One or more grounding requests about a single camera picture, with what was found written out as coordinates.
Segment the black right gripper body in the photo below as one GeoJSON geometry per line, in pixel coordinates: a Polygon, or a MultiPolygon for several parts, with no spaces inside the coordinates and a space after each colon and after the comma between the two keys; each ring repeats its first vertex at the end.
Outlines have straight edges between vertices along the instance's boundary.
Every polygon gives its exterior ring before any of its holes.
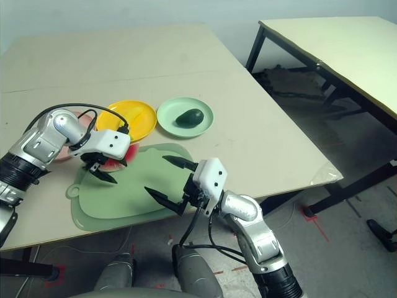
{"type": "Polygon", "coordinates": [[[190,174],[183,188],[182,200],[180,201],[180,203],[178,203],[176,213],[178,215],[182,215],[188,204],[204,210],[204,208],[208,205],[208,202],[209,198],[204,194],[203,190],[195,185],[195,183],[193,182],[193,174],[190,174]]]}

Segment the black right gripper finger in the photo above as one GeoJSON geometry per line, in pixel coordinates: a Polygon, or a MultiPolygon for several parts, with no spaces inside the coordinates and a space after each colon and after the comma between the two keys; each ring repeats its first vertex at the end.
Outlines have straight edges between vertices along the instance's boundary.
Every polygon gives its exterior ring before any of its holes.
{"type": "Polygon", "coordinates": [[[170,201],[167,197],[167,195],[151,189],[149,187],[145,187],[146,192],[160,205],[163,207],[173,211],[177,215],[182,215],[185,211],[186,208],[186,201],[182,200],[179,203],[175,203],[173,201],[170,201]]]}
{"type": "Polygon", "coordinates": [[[198,163],[195,163],[180,156],[164,155],[162,156],[162,158],[178,168],[187,168],[190,171],[195,171],[198,166],[198,163]]]}

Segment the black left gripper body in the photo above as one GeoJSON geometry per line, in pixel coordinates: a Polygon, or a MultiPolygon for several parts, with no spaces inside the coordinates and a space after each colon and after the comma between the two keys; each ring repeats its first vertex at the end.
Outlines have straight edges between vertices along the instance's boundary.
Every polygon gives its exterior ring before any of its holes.
{"type": "Polygon", "coordinates": [[[97,171],[100,165],[104,165],[107,157],[102,153],[85,153],[80,156],[84,162],[84,169],[88,171],[97,171]]]}

